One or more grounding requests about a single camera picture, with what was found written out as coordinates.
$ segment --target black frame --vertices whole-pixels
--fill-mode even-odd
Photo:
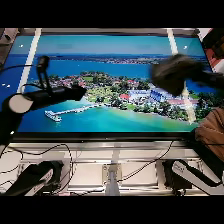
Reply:
[[[34,32],[22,33],[17,36],[30,36]],[[122,33],[122,32],[44,32],[42,35],[122,35],[122,36],[167,36],[166,30],[161,33]],[[186,34],[175,33],[174,37],[198,38],[192,31]],[[53,142],[102,142],[102,141],[159,141],[159,140],[182,140],[190,132],[17,132],[14,135],[13,143],[53,143]]]

